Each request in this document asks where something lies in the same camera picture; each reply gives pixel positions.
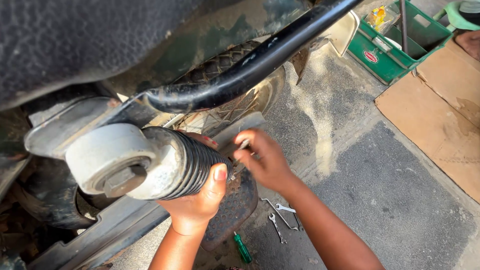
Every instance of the wrench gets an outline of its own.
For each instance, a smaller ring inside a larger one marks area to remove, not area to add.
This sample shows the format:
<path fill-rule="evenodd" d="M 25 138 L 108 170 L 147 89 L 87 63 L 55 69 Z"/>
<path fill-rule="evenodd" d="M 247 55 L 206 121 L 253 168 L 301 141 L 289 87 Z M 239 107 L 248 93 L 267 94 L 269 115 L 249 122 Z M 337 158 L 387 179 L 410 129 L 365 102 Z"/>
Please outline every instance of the wrench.
<path fill-rule="evenodd" d="M 295 219 L 297 220 L 297 223 L 299 224 L 299 230 L 302 231 L 302 232 L 305 231 L 305 228 L 303 228 L 303 225 L 301 224 L 299 218 L 297 217 L 296 212 L 293 213 L 293 215 L 295 216 Z"/>
<path fill-rule="evenodd" d="M 273 204 L 268 200 L 268 199 L 264 199 L 264 198 L 260 198 L 262 201 L 267 201 L 268 204 L 273 208 L 273 210 L 275 210 L 275 212 L 277 213 L 277 215 L 280 216 L 280 218 L 283 220 L 283 222 L 287 225 L 287 227 L 291 230 L 295 230 L 295 231 L 298 231 L 299 229 L 297 227 L 291 227 L 287 221 L 282 217 L 282 215 L 280 215 L 280 213 L 278 212 L 278 210 L 275 208 L 275 206 L 273 206 Z"/>
<path fill-rule="evenodd" d="M 293 212 L 293 213 L 296 213 L 295 209 L 292 209 L 292 208 L 288 208 L 288 207 L 285 207 L 279 203 L 276 203 L 276 209 L 277 210 L 287 210 L 287 211 L 290 211 L 290 212 Z"/>
<path fill-rule="evenodd" d="M 285 239 L 283 239 L 282 233 L 280 232 L 280 229 L 279 229 L 278 226 L 276 225 L 276 222 L 275 222 L 275 214 L 272 213 L 272 216 L 271 216 L 271 217 L 270 217 L 270 215 L 268 215 L 268 218 L 273 222 L 273 225 L 275 225 L 276 232 L 278 233 L 278 236 L 280 236 L 280 243 L 281 243 L 281 244 L 286 244 L 287 241 L 286 241 Z"/>

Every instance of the footrest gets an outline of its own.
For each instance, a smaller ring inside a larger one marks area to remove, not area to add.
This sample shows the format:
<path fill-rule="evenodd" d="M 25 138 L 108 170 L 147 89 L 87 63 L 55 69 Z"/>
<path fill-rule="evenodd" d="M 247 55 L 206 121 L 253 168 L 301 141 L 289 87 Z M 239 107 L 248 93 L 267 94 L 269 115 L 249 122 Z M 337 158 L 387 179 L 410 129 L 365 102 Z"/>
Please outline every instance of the footrest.
<path fill-rule="evenodd" d="M 217 214 L 208 223 L 205 236 L 200 246 L 214 250 L 247 220 L 255 211 L 258 203 L 257 182 L 247 169 L 243 169 L 227 184 Z"/>

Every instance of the motorcycle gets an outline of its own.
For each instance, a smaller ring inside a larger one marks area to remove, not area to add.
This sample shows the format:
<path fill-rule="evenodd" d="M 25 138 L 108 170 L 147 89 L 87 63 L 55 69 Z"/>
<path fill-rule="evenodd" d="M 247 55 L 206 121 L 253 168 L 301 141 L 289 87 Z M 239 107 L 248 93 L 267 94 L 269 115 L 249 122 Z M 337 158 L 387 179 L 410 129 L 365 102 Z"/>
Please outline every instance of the motorcycle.
<path fill-rule="evenodd" d="M 3 265 L 108 267 L 168 217 L 155 200 L 198 192 L 223 162 L 231 209 L 205 232 L 202 247 L 214 249 L 258 201 L 232 138 L 265 127 L 285 62 L 298 84 L 313 51 L 343 56 L 360 2 L 0 3 Z"/>

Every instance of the screwdriver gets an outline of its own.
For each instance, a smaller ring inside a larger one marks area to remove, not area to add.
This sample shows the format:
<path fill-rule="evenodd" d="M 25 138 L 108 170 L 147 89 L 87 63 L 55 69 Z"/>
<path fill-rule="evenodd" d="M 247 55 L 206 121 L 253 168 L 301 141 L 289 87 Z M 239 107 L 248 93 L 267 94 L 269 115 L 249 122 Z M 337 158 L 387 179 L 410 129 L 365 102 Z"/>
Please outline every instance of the screwdriver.
<path fill-rule="evenodd" d="M 252 257 L 250 256 L 250 253 L 248 252 L 247 247 L 241 241 L 240 235 L 237 234 L 236 232 L 233 232 L 233 234 L 234 234 L 233 239 L 235 240 L 235 242 L 237 242 L 237 245 L 239 246 L 241 259 L 245 263 L 250 263 L 252 261 Z"/>

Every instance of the hand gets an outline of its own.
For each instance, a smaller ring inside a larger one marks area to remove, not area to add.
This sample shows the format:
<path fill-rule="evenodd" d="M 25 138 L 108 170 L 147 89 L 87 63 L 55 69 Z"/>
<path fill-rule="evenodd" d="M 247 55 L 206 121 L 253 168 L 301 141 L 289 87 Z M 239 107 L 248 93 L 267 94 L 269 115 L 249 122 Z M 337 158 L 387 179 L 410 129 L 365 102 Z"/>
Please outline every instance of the hand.
<path fill-rule="evenodd" d="M 206 136 L 201 136 L 197 133 L 185 134 L 213 149 L 218 145 Z M 225 194 L 226 182 L 227 166 L 223 163 L 218 163 L 210 168 L 208 179 L 199 193 L 174 200 L 159 200 L 157 203 L 170 213 L 172 228 L 177 233 L 181 235 L 204 234 L 209 220 L 218 211 L 218 205 Z"/>
<path fill-rule="evenodd" d="M 264 187 L 282 193 L 293 182 L 300 181 L 290 170 L 282 149 L 267 133 L 259 129 L 240 132 L 233 140 L 237 145 L 248 139 L 250 148 L 260 156 L 256 159 L 247 149 L 236 150 L 233 156 L 253 174 Z"/>

